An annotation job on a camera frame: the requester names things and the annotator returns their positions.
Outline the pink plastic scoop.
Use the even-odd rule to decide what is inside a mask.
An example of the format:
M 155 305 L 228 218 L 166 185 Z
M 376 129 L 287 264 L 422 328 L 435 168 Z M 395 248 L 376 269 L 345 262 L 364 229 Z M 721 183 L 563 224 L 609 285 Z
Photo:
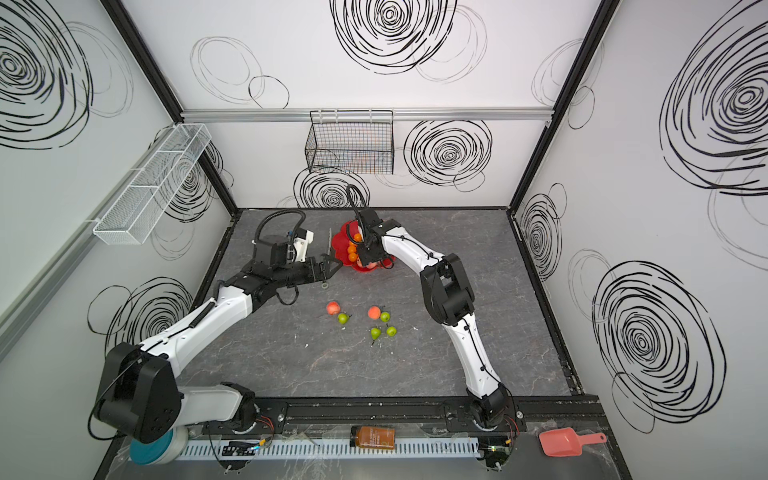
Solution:
M 572 428 L 544 431 L 538 438 L 544 454 L 555 458 L 580 456 L 585 445 L 605 444 L 608 440 L 604 433 L 579 435 Z

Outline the white mesh wall shelf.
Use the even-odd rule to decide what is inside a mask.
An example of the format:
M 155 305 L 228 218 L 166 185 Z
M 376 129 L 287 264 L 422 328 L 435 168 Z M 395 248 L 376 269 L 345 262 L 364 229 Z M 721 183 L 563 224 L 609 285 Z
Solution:
M 109 246 L 144 244 L 210 141 L 207 127 L 200 123 L 164 129 L 96 221 L 93 234 Z

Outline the red flower-shaped fruit bowl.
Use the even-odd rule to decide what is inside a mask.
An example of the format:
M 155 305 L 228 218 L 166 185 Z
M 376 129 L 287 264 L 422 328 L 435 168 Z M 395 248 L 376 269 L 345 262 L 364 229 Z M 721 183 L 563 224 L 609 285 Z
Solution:
M 352 220 L 343 224 L 340 231 L 333 236 L 332 247 L 335 252 L 335 257 L 343 262 L 344 266 L 350 267 L 361 273 L 369 273 L 376 269 L 391 269 L 394 266 L 394 259 L 392 257 L 381 261 L 380 266 L 376 269 L 368 269 L 367 265 L 364 265 L 358 260 L 351 262 L 348 258 L 350 253 L 347 252 L 347 248 L 350 244 L 354 244 L 351 238 L 354 239 L 354 235 L 360 233 L 360 228 L 356 220 Z

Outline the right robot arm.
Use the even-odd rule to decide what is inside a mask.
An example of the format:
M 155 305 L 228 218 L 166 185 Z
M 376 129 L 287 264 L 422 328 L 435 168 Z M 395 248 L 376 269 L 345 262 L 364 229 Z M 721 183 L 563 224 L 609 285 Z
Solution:
M 482 430 L 494 429 L 512 397 L 480 338 L 475 294 L 460 258 L 425 246 L 394 220 L 359 220 L 358 228 L 362 263 L 393 257 L 419 275 L 425 309 L 447 332 L 461 363 L 473 421 Z

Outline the teal lidded container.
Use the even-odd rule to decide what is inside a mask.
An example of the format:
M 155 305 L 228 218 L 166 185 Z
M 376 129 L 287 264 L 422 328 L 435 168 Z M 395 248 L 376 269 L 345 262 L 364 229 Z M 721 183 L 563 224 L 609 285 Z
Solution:
M 188 440 L 189 432 L 186 427 L 173 428 L 148 444 L 132 440 L 129 449 L 130 460 L 141 466 L 170 463 L 183 453 Z

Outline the metal kitchen tongs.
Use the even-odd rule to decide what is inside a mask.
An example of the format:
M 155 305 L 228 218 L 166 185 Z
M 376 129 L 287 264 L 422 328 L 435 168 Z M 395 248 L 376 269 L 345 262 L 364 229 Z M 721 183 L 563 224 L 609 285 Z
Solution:
M 326 254 L 325 254 L 326 260 L 331 260 L 331 257 L 332 257 L 332 255 L 331 255 L 332 254 L 332 250 L 333 250 L 332 239 L 333 239 L 333 231 L 332 231 L 331 228 L 329 228 L 328 229 L 328 242 L 327 242 L 328 245 L 327 245 L 327 249 L 326 249 L 327 251 L 326 251 Z M 327 280 L 324 280 L 321 283 L 321 288 L 323 290 L 327 290 L 329 288 L 329 283 L 328 283 Z

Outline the black mounting rail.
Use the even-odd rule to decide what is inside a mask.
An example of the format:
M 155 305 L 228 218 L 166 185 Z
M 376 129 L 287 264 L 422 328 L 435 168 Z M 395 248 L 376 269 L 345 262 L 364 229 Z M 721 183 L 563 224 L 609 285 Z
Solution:
M 460 432 L 509 430 L 502 422 L 484 427 L 467 396 L 438 397 L 266 397 L 255 400 L 259 412 L 243 426 L 233 422 L 198 421 L 205 433 L 227 437 L 255 437 L 259 434 L 285 434 L 301 425 L 376 425 L 418 424 L 427 428 Z M 605 415 L 598 397 L 518 396 L 508 404 L 505 418 L 513 418 L 521 431 L 527 425 L 548 420 L 597 420 Z

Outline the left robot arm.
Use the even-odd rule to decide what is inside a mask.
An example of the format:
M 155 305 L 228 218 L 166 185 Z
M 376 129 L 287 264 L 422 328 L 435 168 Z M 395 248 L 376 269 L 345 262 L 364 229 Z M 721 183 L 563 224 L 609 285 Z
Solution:
M 279 289 L 326 282 L 342 265 L 327 254 L 278 266 L 250 261 L 214 297 L 168 329 L 138 344 L 113 347 L 89 417 L 143 444 L 177 427 L 207 422 L 223 423 L 238 434 L 250 432 L 258 419 L 251 390 L 231 382 L 180 387 L 178 377 L 210 343 Z

